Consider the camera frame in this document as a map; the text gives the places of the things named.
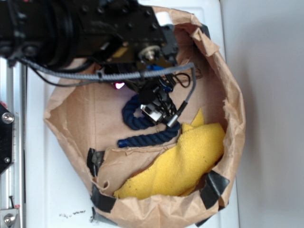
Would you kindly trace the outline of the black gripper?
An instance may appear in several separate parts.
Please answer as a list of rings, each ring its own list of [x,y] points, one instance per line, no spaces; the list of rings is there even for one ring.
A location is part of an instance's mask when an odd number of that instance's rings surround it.
[[[177,65],[178,43],[166,12],[136,0],[73,0],[78,24],[76,57],[135,68]]]

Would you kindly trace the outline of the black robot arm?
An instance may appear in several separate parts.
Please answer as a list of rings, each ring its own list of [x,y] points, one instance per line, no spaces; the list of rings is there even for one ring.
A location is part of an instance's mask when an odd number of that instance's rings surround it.
[[[52,70],[76,58],[99,65],[177,65],[178,43],[168,15],[136,0],[3,0],[0,55]]]

